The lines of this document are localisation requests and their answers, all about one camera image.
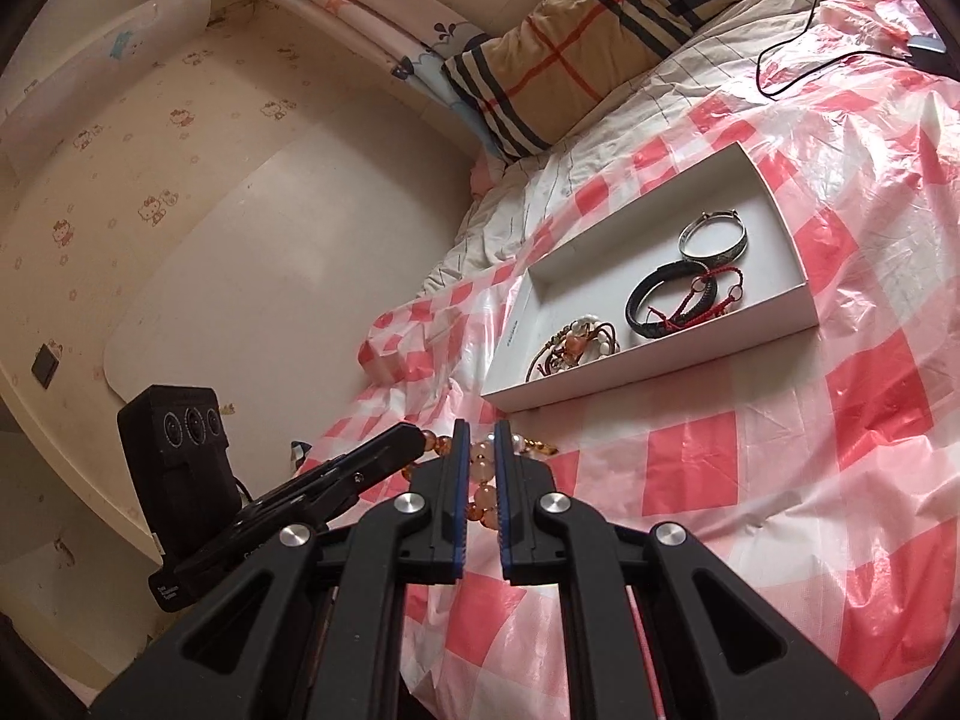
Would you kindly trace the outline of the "engraved silver bangle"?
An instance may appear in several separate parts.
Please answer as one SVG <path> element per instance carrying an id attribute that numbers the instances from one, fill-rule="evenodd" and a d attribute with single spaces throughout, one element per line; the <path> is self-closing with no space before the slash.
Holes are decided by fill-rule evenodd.
<path id="1" fill-rule="evenodd" d="M 703 211 L 679 236 L 683 260 L 708 268 L 732 265 L 747 252 L 748 231 L 736 210 Z"/>

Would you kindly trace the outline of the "white headboard panel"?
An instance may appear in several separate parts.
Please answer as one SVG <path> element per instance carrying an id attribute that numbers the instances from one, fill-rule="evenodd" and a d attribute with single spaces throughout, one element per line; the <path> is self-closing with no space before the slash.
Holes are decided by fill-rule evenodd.
<path id="1" fill-rule="evenodd" d="M 454 244 L 473 161 L 371 93 L 327 114 L 194 227 L 107 342 L 122 400 L 198 385 L 226 408 L 229 463 L 262 494 L 368 382 L 358 348 Z"/>

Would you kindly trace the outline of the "red white checkered plastic sheet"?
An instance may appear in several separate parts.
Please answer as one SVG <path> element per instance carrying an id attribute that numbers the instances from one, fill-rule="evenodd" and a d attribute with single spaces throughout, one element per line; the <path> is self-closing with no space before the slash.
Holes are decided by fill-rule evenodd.
<path id="1" fill-rule="evenodd" d="M 480 397 L 526 266 L 716 149 L 757 161 L 818 327 L 516 419 L 556 483 L 613 522 L 682 522 L 871 695 L 907 705 L 958 624 L 958 88 L 897 64 L 910 0 L 814 0 L 711 94 L 608 166 L 516 257 L 384 312 L 370 387 L 314 460 L 397 421 L 487 427 Z"/>

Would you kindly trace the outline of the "white shallow cardboard box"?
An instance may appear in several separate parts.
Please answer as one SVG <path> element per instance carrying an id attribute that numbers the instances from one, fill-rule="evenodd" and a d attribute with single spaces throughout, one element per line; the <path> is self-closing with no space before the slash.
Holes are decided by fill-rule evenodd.
<path id="1" fill-rule="evenodd" d="M 690 278 L 641 283 L 682 258 L 682 229 L 713 210 L 736 210 L 748 231 L 747 252 L 715 278 L 721 315 L 664 338 L 641 337 L 641 323 L 697 304 Z M 584 317 L 613 328 L 617 353 L 593 344 L 578 366 L 540 374 L 545 341 Z M 732 143 L 529 266 L 482 395 L 505 413 L 532 410 L 733 355 L 817 322 L 809 277 L 770 184 L 747 149 Z"/>

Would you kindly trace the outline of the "white striped bed sheet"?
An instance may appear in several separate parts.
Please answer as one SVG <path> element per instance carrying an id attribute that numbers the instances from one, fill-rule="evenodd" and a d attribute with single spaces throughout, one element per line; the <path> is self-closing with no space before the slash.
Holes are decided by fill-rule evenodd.
<path id="1" fill-rule="evenodd" d="M 581 185 L 677 128 L 711 94 L 750 106 L 755 57 L 800 28 L 814 0 L 742 0 L 709 21 L 656 68 L 612 91 L 551 151 L 508 166 L 482 154 L 470 174 L 473 203 L 454 247 L 420 288 L 426 298 L 516 257 Z"/>

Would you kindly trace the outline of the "left patterned curtain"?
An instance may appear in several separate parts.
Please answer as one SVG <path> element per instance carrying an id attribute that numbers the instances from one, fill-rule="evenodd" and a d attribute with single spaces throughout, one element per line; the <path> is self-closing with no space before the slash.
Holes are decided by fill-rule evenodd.
<path id="1" fill-rule="evenodd" d="M 308 21 L 399 82 L 454 112 L 494 156 L 500 138 L 459 93 L 444 62 L 487 35 L 438 0 L 267 0 Z"/>

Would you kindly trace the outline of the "left plaid pillow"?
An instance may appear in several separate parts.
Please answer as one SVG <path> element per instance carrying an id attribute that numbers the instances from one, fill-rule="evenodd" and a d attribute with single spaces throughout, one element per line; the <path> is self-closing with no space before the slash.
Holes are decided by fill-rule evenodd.
<path id="1" fill-rule="evenodd" d="M 443 75 L 506 163 L 544 153 L 624 82 L 692 36 L 662 0 L 542 0 L 519 25 L 446 60 Z"/>

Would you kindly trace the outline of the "black wall switch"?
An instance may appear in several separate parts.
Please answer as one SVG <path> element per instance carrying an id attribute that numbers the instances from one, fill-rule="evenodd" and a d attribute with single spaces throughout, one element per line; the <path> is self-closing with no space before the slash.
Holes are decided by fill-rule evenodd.
<path id="1" fill-rule="evenodd" d="M 37 349 L 34 361 L 32 361 L 31 374 L 44 390 L 50 387 L 53 376 L 59 369 L 59 364 L 59 356 L 48 344 L 43 344 L 41 348 Z"/>

